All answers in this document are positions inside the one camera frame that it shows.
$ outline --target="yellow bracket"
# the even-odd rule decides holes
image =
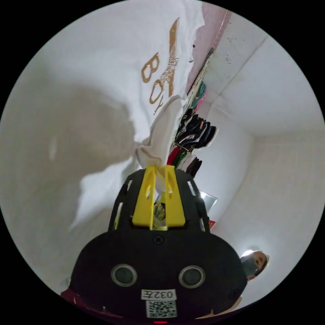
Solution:
[[[166,207],[166,226],[184,226],[185,216],[174,166],[146,168],[132,218],[133,224],[152,230],[156,175],[165,179],[165,193],[162,193],[161,201]]]
[[[165,167],[166,226],[183,227],[185,216],[176,180],[175,167]]]
[[[132,218],[132,222],[135,226],[149,227],[149,229],[152,230],[155,185],[156,168],[154,166],[149,166],[146,168],[143,176]]]

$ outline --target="hair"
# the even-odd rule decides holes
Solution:
[[[260,251],[260,252],[262,252],[262,253],[265,255],[266,259],[265,259],[265,262],[264,262],[264,264],[262,265],[261,269],[258,270],[258,271],[255,273],[255,276],[256,276],[256,277],[264,271],[264,269],[269,265],[269,262],[270,262],[270,256],[269,256],[269,255],[266,255],[263,251]]]

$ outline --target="face mask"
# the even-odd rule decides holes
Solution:
[[[255,264],[254,258],[251,256],[243,256],[240,258],[244,272],[247,277],[255,275],[258,271],[258,267]]]

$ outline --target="qr code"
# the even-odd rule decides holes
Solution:
[[[177,317],[176,301],[146,301],[148,318]]]

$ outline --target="person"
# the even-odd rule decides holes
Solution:
[[[265,270],[265,268],[269,264],[270,257],[262,251],[254,251],[248,255],[242,256],[240,260],[242,262],[247,281],[251,281]],[[214,314],[213,310],[211,310],[210,314],[203,317],[199,317],[197,319],[215,317],[232,312],[240,304],[241,300],[242,296],[239,297],[239,299],[234,303],[231,308],[219,314]]]

